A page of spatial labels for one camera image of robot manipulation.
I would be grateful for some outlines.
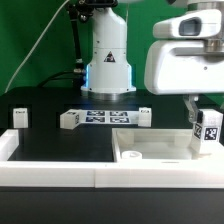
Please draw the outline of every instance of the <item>black table surface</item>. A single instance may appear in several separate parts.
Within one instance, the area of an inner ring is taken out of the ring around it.
[[[137,91],[136,96],[118,102],[81,97],[66,88],[16,88],[0,97],[2,130],[12,128],[13,109],[26,107],[29,128],[20,129],[20,146],[9,158],[13,161],[113,162],[112,128],[138,128],[137,125],[81,124],[74,130],[59,128],[60,114],[69,109],[138,111],[152,108],[152,128],[192,128],[181,95],[154,96]],[[200,108],[217,105],[205,96]]]
[[[127,126],[83,124],[72,131],[60,129],[60,114],[71,108],[137,111],[151,107],[152,128],[192,128],[182,96],[154,96],[147,91],[113,103],[80,97],[72,89],[16,88],[0,97],[0,107],[0,133],[12,128],[13,108],[29,109],[31,126],[20,130],[21,146],[10,158],[17,161],[113,162],[111,130]],[[198,107],[219,109],[205,96],[200,96]],[[223,189],[6,186],[0,187],[0,223],[222,224],[223,198]]]

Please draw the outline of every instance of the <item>black cable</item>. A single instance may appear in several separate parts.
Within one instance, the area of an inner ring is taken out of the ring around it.
[[[76,68],[84,68],[82,55],[81,55],[81,47],[79,41],[79,31],[78,31],[78,12],[75,6],[71,3],[66,5],[66,10],[68,11],[71,25],[72,25],[72,32],[73,32],[73,40],[75,44],[75,54],[76,54]]]
[[[45,83],[41,86],[41,87],[43,87],[45,84],[47,84],[48,82],[50,82],[50,81],[60,81],[60,80],[74,80],[74,79],[81,79],[82,78],[82,76],[81,75],[79,75],[79,76],[75,76],[75,77],[70,77],[70,78],[53,78],[53,79],[49,79],[49,80],[46,80],[45,81]]]
[[[63,71],[63,72],[58,72],[50,77],[48,77],[47,79],[45,79],[44,81],[42,81],[41,83],[39,83],[37,85],[37,87],[41,88],[43,87],[47,82],[62,76],[62,75],[66,75],[66,74],[73,74],[73,77],[71,79],[79,79],[80,80],[80,84],[82,85],[84,80],[83,77],[86,75],[86,71],[84,69],[75,69],[74,71]]]
[[[39,83],[37,85],[37,87],[41,88],[43,87],[47,82],[49,82],[51,79],[53,78],[56,78],[56,77],[59,77],[59,76],[62,76],[62,75],[65,75],[65,74],[74,74],[73,71],[64,71],[64,72],[58,72],[50,77],[48,77],[46,80],[44,80],[43,82]]]

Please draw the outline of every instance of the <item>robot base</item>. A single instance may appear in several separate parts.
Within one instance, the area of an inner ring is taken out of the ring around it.
[[[97,93],[90,90],[81,89],[82,96],[97,99],[97,100],[110,100],[110,101],[119,101],[124,98],[135,96],[136,88],[130,89],[128,92],[124,93]]]

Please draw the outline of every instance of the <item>white box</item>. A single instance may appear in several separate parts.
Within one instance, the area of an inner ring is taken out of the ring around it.
[[[28,128],[27,108],[13,109],[13,127],[14,128]]]
[[[220,147],[223,114],[211,109],[201,111],[203,121],[194,124],[191,147],[200,155],[212,154],[216,148]]]
[[[152,124],[152,109],[147,107],[139,108],[138,126],[151,127]]]
[[[80,124],[80,110],[69,110],[60,116],[60,128],[73,130]]]

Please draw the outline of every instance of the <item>white block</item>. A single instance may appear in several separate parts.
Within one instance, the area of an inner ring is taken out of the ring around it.
[[[7,161],[18,145],[18,130],[7,130],[0,137],[0,161]]]
[[[210,109],[201,111],[203,112],[203,121],[194,124],[191,148],[199,155],[212,154],[215,149],[220,147],[219,138],[223,114]]]
[[[69,110],[60,116],[60,128],[73,130],[80,124],[80,110]]]
[[[151,123],[152,123],[152,109],[147,107],[140,107],[138,126],[151,127]]]
[[[28,128],[28,112],[27,108],[13,109],[13,127]]]

